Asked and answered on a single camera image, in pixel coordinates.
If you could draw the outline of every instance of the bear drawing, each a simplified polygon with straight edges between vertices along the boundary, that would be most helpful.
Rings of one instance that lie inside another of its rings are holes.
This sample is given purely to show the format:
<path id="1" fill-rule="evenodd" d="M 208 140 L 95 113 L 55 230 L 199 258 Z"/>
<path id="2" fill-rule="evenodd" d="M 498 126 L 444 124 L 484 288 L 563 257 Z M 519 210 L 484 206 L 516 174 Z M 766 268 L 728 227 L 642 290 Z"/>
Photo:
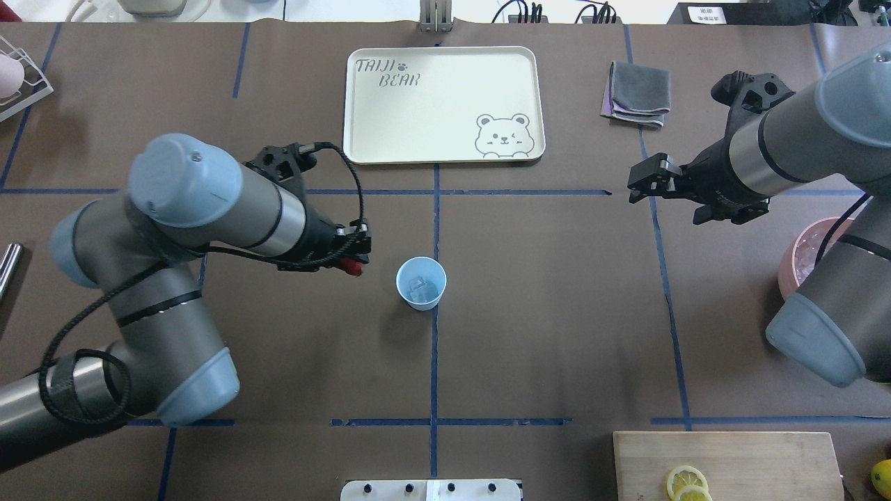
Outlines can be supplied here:
<path id="1" fill-rule="evenodd" d="M 522 113 L 509 119 L 495 119 L 492 115 L 477 118 L 479 136 L 477 150 L 483 158 L 529 158 L 535 141 L 529 134 L 529 117 Z"/>

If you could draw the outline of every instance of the white wire rack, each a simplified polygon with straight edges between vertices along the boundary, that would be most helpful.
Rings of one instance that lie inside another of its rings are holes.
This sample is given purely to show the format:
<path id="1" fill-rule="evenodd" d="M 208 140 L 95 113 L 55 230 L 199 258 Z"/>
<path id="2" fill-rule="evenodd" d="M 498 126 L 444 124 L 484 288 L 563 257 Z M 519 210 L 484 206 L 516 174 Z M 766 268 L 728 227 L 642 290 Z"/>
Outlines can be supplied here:
<path id="1" fill-rule="evenodd" d="M 0 37 L 0 53 L 21 62 L 25 67 L 25 81 L 19 90 L 0 101 L 0 122 L 2 122 L 47 97 L 53 92 L 53 86 L 25 51 L 16 48 L 3 37 Z"/>

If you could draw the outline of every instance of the folded cloth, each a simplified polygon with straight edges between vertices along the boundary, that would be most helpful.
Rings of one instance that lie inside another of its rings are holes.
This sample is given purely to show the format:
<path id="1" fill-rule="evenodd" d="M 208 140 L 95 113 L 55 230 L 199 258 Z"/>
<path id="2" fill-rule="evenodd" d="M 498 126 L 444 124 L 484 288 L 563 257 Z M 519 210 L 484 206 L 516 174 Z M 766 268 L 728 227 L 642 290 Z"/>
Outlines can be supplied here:
<path id="1" fill-rule="evenodd" d="M 613 61 L 601 115 L 662 127 L 671 110 L 671 72 Z"/>

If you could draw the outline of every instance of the robotic arm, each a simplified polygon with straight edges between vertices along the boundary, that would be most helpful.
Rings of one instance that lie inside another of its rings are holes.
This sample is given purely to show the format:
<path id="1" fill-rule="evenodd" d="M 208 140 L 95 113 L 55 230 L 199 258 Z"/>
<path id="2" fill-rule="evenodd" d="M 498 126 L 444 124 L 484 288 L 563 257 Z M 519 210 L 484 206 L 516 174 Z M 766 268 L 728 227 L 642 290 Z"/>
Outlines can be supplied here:
<path id="1" fill-rule="evenodd" d="M 775 75 L 737 71 L 712 87 L 730 106 L 724 138 L 686 165 L 664 153 L 635 165 L 629 201 L 703 204 L 693 224 L 744 224 L 770 197 L 842 174 L 874 198 L 767 327 L 777 349 L 844 387 L 891 383 L 891 44 L 799 93 Z"/>
<path id="2" fill-rule="evenodd" d="M 360 217 L 348 227 L 307 203 L 300 174 L 322 148 L 336 149 L 269 146 L 240 165 L 192 137 L 161 136 L 135 159 L 129 190 L 58 225 L 53 258 L 75 283 L 105 292 L 122 339 L 53 360 L 81 314 L 53 341 L 41 369 L 0 388 L 0 471 L 152 411 L 167 426 L 192 423 L 237 395 L 229 349 L 188 261 L 217 250 L 268 257 L 282 270 L 361 273 L 371 250 L 361 187 Z"/>

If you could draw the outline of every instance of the brown table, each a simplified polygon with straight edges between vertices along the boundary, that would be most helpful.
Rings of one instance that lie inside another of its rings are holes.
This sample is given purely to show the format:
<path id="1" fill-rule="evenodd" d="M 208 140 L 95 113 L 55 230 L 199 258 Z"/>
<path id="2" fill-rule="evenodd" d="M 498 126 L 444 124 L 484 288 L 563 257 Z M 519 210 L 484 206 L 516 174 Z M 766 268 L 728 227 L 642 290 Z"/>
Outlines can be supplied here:
<path id="1" fill-rule="evenodd" d="M 361 168 L 374 251 L 359 279 L 213 255 L 204 295 L 239 397 L 201 425 L 145 416 L 24 465 L 0 476 L 1 498 L 337 499 L 347 480 L 438 476 L 522 479 L 533 500 L 611 499 L 613 431 L 685 429 L 829 431 L 851 490 L 875 496 L 862 482 L 891 441 L 891 396 L 866 381 L 833 388 L 763 336 L 782 253 L 858 192 L 829 178 L 750 224 L 693 226 L 692 203 L 629 205 L 625 182 L 642 150 L 691 160 L 719 138 L 726 109 L 708 89 L 724 73 L 775 72 L 800 89 L 891 31 L 258 21 L 0 34 L 57 89 L 0 123 L 0 244 L 29 249 L 0 307 L 3 384 L 96 297 L 56 269 L 53 227 L 123 188 L 154 136 L 183 132 L 244 160 L 267 144 L 339 142 L 352 51 L 441 44 L 530 48 L 548 140 L 530 166 Z M 598 115 L 614 60 L 672 71 L 663 130 Z M 354 216 L 355 197 L 331 191 L 352 187 L 335 156 L 307 182 L 335 220 Z M 417 255 L 449 274 L 432 314 L 393 285 Z M 104 310 L 78 329 L 61 352 L 117 337 Z"/>

